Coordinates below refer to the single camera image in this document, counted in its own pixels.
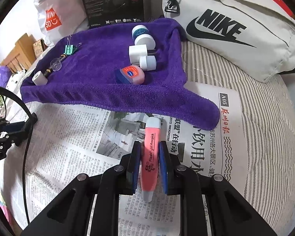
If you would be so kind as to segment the striped grey bed quilt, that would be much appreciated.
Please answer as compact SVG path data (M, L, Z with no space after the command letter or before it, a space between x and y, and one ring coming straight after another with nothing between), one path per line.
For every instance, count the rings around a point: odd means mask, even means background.
M295 226L295 111L283 79L261 83L216 53L182 43L187 82L237 91L247 150L241 194L278 235Z

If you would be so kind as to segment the white blue cylindrical bottle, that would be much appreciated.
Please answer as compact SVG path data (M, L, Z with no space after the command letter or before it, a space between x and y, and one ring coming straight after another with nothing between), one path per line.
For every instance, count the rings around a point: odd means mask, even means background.
M144 25L136 25L132 29L132 38L135 45L146 45L148 50L154 50L156 47L154 38Z

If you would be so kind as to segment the green binder clip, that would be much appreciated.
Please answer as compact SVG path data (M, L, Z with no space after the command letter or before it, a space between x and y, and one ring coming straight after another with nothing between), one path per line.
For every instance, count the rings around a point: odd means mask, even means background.
M72 45L72 51L71 51L71 54L74 54L78 49L79 47L82 45L82 43L78 43L77 46L75 45Z
M64 54L65 55L71 55L72 54L72 51L73 51L73 45L71 44L71 38L72 36L69 35L67 37L67 43L65 45L65 50L64 50Z

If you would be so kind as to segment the white power plug adapter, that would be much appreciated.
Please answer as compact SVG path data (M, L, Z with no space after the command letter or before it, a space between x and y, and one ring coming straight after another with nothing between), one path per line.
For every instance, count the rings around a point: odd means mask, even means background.
M130 64L134 65L139 63L139 60L142 56L149 56L149 55L155 55L156 50L155 49L149 49L146 44L142 45L132 45L128 48L128 55Z

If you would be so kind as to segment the grey Nike waist bag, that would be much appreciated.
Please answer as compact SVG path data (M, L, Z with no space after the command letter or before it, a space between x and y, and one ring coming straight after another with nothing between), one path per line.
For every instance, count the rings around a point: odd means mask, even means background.
M162 5L188 40L255 80L295 73L295 18L273 0L162 0Z

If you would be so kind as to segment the purple plush toy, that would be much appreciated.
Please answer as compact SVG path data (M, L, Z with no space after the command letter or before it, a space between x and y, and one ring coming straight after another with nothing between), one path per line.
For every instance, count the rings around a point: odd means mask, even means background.
M0 66L0 87L5 88L11 77L12 73L6 66Z

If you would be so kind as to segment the black headset box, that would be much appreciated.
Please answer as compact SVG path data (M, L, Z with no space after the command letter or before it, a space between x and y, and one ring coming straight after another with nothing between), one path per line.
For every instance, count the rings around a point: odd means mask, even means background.
M90 28L148 22L151 0L82 0Z

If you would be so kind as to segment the brown patterned notebook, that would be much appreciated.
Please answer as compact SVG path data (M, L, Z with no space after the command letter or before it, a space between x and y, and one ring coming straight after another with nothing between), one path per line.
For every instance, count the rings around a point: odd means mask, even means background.
M43 52L48 48L48 46L45 44L44 40L41 38L32 44L32 48L34 51L34 55L37 59L39 58L39 56L41 56L41 54L43 54Z

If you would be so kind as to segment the pink highlighter pen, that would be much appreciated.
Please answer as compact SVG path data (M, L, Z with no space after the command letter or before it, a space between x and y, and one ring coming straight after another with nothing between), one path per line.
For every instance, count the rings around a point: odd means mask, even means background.
M151 202L158 181L159 141L161 120L149 117L145 125L145 138L141 157L141 189L144 202Z

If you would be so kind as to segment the small white round bottle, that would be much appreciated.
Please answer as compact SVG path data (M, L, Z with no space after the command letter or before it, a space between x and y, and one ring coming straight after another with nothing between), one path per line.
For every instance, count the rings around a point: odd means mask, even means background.
M139 66L143 71L156 70L157 61L154 55L141 56L139 58Z

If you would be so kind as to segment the purple towel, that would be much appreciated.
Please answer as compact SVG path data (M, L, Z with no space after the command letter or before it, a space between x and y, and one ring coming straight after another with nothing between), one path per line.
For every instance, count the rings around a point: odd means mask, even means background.
M115 72L129 66L128 48L132 45L132 23L110 25L78 32L72 36L80 47L62 63L59 71L37 86L31 77L21 85L24 102L85 104L111 111L146 112L172 116L204 130L219 122L215 103L187 90L182 66L185 38L173 19L158 19L147 24L156 41L157 68L145 73L141 85L121 84Z

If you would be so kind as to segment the white tape roll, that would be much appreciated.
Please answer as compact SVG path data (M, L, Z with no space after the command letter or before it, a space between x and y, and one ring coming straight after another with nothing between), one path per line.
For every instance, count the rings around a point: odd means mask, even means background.
M38 71L33 77L32 77L32 82L36 86L42 86L46 85L48 83L48 79L45 77L45 75L41 72Z

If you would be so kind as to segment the newspaper sheet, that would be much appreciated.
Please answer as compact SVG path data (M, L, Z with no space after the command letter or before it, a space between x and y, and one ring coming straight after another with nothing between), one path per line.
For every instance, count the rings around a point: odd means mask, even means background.
M247 150L237 91L187 82L213 101L221 119L204 131L161 116L161 140L180 162L204 176L221 174L239 192L247 175ZM0 191L20 227L36 217L78 174L94 176L117 165L143 141L147 113L113 112L86 105L28 103L38 121L30 141L12 146L0 161Z

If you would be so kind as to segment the Vaseline jar blue lid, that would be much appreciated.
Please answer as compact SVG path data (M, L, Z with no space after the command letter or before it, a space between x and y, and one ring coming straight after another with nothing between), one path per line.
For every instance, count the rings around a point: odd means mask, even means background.
M117 83L140 85L144 83L145 74L137 65L129 65L115 71Z

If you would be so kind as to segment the white Miniso plastic bag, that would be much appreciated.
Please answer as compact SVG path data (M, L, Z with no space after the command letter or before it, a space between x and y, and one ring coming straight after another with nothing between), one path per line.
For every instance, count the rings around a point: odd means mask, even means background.
M34 0L38 24L47 46L88 29L82 0Z

